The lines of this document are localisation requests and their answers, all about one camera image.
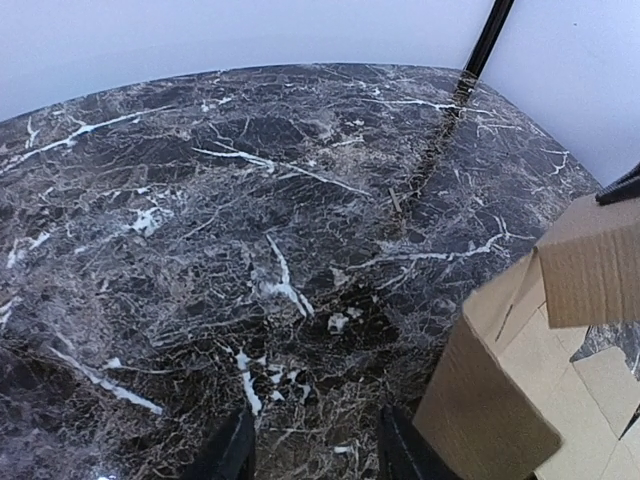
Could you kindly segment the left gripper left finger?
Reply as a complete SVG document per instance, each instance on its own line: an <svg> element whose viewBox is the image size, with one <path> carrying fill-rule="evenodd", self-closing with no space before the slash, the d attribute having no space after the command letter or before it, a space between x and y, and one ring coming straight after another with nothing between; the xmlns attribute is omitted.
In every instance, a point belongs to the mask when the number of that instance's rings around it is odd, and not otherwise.
<svg viewBox="0 0 640 480"><path fill-rule="evenodd" d="M181 479L251 480L255 462L254 416L248 407L239 407L208 438Z"/></svg>

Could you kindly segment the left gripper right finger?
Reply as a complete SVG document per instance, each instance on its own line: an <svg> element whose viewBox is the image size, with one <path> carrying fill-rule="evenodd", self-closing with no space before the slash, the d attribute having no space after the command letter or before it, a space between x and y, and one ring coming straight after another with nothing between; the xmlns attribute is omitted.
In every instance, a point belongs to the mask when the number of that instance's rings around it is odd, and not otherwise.
<svg viewBox="0 0 640 480"><path fill-rule="evenodd" d="M381 408L378 425L379 479L457 480L412 422L397 407Z"/></svg>

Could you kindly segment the right black frame post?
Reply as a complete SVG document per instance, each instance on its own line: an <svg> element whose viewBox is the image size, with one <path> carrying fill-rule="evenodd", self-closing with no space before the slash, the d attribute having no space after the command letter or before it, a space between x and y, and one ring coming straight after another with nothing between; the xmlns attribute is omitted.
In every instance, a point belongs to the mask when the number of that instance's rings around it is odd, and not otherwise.
<svg viewBox="0 0 640 480"><path fill-rule="evenodd" d="M514 3L514 0L494 1L480 36L465 65L464 71L468 75L476 79L481 76Z"/></svg>

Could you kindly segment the brown cardboard box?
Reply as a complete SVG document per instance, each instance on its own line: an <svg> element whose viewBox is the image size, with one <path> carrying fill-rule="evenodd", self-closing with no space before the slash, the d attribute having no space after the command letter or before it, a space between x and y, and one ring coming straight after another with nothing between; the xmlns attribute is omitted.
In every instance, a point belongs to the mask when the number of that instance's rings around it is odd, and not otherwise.
<svg viewBox="0 0 640 480"><path fill-rule="evenodd" d="M639 317L639 203L575 200L465 300L416 412L464 479L635 479L639 383L623 351L575 352Z"/></svg>

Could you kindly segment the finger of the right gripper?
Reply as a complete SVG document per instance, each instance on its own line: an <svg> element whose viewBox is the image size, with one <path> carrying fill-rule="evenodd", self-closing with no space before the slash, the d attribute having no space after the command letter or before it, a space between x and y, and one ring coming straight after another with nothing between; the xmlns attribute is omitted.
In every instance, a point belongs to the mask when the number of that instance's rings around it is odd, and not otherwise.
<svg viewBox="0 0 640 480"><path fill-rule="evenodd" d="M629 172L603 188L595 195L599 205L611 205L618 202L635 199L640 195L640 164Z"/></svg>

